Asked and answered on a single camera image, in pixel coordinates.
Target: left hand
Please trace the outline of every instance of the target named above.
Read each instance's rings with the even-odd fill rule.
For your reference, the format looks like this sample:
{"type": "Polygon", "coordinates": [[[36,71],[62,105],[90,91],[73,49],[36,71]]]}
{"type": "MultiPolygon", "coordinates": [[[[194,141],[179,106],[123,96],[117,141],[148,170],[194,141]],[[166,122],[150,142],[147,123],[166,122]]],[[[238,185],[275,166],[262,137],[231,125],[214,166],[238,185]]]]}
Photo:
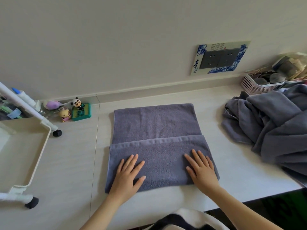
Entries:
{"type": "Polygon", "coordinates": [[[144,161],[141,161],[141,163],[134,168],[137,159],[138,154],[135,156],[131,155],[125,165],[124,159],[122,159],[118,166],[116,177],[109,192],[109,196],[118,201],[119,205],[122,205],[133,195],[135,195],[146,178],[146,176],[139,178],[136,184],[133,185],[133,180],[145,164],[144,161]]]}

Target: gray towel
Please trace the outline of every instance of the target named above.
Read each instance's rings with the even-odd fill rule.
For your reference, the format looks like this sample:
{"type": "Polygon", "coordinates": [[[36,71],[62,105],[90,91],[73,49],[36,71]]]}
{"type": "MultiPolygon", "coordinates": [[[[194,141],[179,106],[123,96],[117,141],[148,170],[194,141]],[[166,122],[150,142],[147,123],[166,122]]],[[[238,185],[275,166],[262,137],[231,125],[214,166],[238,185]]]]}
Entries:
{"type": "Polygon", "coordinates": [[[213,161],[193,104],[115,110],[105,192],[111,189],[120,160],[131,154],[139,154],[137,164],[145,161],[136,177],[146,176],[139,191],[192,184],[185,169],[189,163],[183,156],[192,155],[192,149],[201,150],[213,161]]]}
{"type": "Polygon", "coordinates": [[[237,142],[250,143],[264,162],[307,175],[307,85],[249,96],[225,105],[222,122],[237,142]]]}

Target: caster wheel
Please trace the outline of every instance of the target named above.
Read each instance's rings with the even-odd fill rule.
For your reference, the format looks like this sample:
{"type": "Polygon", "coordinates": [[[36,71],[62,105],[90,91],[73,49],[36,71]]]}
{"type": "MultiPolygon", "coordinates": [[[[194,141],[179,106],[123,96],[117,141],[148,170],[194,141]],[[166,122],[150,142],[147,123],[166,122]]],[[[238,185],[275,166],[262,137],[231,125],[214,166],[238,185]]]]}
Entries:
{"type": "Polygon", "coordinates": [[[61,131],[61,130],[56,130],[56,131],[54,131],[54,132],[52,133],[52,135],[53,135],[54,137],[59,137],[59,136],[62,135],[62,131],[61,131]]]}
{"type": "Polygon", "coordinates": [[[39,199],[37,197],[33,197],[33,199],[31,200],[31,202],[25,204],[25,207],[28,209],[32,209],[34,207],[36,207],[36,205],[38,204],[39,199]]]}

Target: forearm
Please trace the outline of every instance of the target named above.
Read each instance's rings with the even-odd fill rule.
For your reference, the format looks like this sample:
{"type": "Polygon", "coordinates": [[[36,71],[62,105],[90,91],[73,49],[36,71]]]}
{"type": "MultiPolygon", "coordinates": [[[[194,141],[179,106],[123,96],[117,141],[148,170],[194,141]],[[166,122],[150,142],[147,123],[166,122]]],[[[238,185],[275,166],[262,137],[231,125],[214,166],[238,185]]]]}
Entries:
{"type": "Polygon", "coordinates": [[[277,225],[260,216],[235,199],[223,188],[212,191],[208,196],[227,215],[237,230],[282,230],[277,225]]]}
{"type": "Polygon", "coordinates": [[[119,206],[117,200],[108,195],[80,230],[105,230],[119,206]]]}

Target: toy figurine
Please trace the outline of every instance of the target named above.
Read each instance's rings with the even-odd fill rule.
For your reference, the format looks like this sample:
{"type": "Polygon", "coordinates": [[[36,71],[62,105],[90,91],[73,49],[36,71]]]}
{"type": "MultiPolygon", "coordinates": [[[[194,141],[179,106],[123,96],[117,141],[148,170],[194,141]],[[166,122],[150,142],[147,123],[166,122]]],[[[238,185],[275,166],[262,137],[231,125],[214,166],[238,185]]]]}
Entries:
{"type": "Polygon", "coordinates": [[[84,109],[84,104],[81,103],[81,101],[76,97],[75,99],[71,100],[71,105],[75,106],[79,110],[84,109]]]}
{"type": "Polygon", "coordinates": [[[71,119],[71,114],[69,109],[64,108],[59,112],[59,116],[62,117],[62,122],[66,122],[67,120],[71,119]]]}

